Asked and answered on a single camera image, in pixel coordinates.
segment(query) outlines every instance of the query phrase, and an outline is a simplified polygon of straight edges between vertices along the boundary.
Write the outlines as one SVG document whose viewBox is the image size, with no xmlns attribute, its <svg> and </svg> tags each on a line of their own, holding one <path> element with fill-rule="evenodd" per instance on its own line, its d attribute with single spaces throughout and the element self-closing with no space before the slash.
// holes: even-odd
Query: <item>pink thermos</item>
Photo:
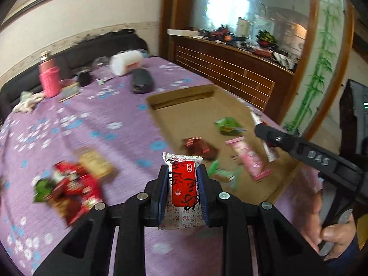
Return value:
<svg viewBox="0 0 368 276">
<path fill-rule="evenodd" d="M 59 67 L 56 65 L 55 59 L 50 57 L 50 51 L 41 54 L 40 65 L 40 81 L 47 98 L 52 98 L 60 92 L 59 84 Z"/>
</svg>

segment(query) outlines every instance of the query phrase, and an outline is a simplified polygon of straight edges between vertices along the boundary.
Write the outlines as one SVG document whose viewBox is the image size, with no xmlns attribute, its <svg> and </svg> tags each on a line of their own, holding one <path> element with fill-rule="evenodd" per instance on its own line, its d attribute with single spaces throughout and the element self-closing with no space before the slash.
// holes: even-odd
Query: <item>bed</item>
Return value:
<svg viewBox="0 0 368 276">
<path fill-rule="evenodd" d="M 5 181 L 0 241 L 25 276 L 34 273 L 70 230 L 55 210 L 32 203 L 33 184 L 48 177 L 53 164 L 76 161 L 77 148 L 95 147 L 118 170 L 118 176 L 102 186 L 106 203 L 124 202 L 157 178 L 162 152 L 171 151 L 147 111 L 147 96 L 210 83 L 158 57 L 144 59 L 143 66 L 155 80 L 151 93 L 134 95 L 129 90 L 130 76 L 116 77 L 104 85 L 93 82 L 62 103 L 46 99 L 32 114 L 11 113 L 6 118 L 0 132 L 0 173 Z M 277 208 L 298 227 L 303 217 L 294 213 L 308 206 L 305 201 L 318 186 L 316 171 L 303 167 Z M 221 240 L 222 231 L 216 228 L 146 228 L 147 275 L 220 275 Z"/>
</svg>

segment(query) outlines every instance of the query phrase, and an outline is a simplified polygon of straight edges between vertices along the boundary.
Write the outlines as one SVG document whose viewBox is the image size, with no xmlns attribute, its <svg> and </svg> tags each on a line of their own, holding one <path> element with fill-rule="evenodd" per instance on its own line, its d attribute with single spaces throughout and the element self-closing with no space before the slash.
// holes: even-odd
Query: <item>red and white snack package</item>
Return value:
<svg viewBox="0 0 368 276">
<path fill-rule="evenodd" d="M 160 229 L 181 229 L 205 225 L 199 204 L 196 168 L 203 158 L 162 153 L 169 166 L 169 191 Z"/>
<path fill-rule="evenodd" d="M 248 108 L 249 108 L 249 110 L 251 110 L 251 115 L 252 115 L 252 118 L 254 120 L 254 125 L 266 124 L 262 120 L 262 117 L 259 114 L 255 113 L 253 111 L 253 108 L 251 108 L 251 107 L 248 107 Z M 266 152 L 268 162 L 273 162 L 273 161 L 275 161 L 276 159 L 278 159 L 280 157 L 279 153 L 276 150 L 276 147 L 268 146 L 267 143 L 264 142 L 263 140 L 262 140 L 262 144 L 263 144 L 264 150 Z"/>
<path fill-rule="evenodd" d="M 244 137 L 228 140 L 225 143 L 229 144 L 238 154 L 254 181 L 259 181 L 272 174 L 270 169 L 265 168 L 258 154 L 244 141 Z"/>
</svg>

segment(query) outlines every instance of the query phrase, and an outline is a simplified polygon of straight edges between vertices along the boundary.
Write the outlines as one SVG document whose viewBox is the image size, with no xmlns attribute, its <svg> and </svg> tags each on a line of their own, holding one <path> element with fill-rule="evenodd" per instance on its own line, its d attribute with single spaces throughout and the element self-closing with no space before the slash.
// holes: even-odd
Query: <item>window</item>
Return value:
<svg viewBox="0 0 368 276">
<path fill-rule="evenodd" d="M 207 28 L 217 29 L 221 25 L 228 25 L 235 31 L 238 17 L 246 18 L 250 0 L 208 0 Z"/>
</svg>

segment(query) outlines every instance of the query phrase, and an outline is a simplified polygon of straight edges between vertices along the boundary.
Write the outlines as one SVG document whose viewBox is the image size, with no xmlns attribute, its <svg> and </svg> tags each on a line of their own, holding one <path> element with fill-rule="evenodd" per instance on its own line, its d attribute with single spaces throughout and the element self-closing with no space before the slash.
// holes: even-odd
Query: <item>finger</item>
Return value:
<svg viewBox="0 0 368 276">
<path fill-rule="evenodd" d="M 326 242 L 338 243 L 340 245 L 350 244 L 355 235 L 354 221 L 345 224 L 335 224 L 324 228 L 321 237 Z"/>
<path fill-rule="evenodd" d="M 348 222 L 354 222 L 354 224 L 355 224 L 353 214 L 350 214 L 349 219 L 348 219 Z"/>
<path fill-rule="evenodd" d="M 304 226 L 305 234 L 316 245 L 318 245 L 321 242 L 322 227 L 320 226 L 319 222 L 320 222 L 319 214 L 308 214 Z"/>
<path fill-rule="evenodd" d="M 313 197 L 313 206 L 312 206 L 312 213 L 319 214 L 322 208 L 322 194 L 321 192 L 317 192 Z"/>
<path fill-rule="evenodd" d="M 349 244 L 345 244 L 345 245 L 335 244 L 333 248 L 331 249 L 330 253 L 328 253 L 328 255 L 326 256 L 325 261 L 329 259 L 333 259 L 333 258 L 338 258 L 341 254 L 344 253 L 344 251 L 346 250 L 348 246 Z"/>
<path fill-rule="evenodd" d="M 317 253 L 319 253 L 318 246 L 312 242 L 312 240 L 310 239 L 310 237 L 308 235 L 306 235 L 303 231 L 301 231 L 301 235 L 310 244 L 310 246 L 314 249 L 314 251 L 317 252 Z"/>
</svg>

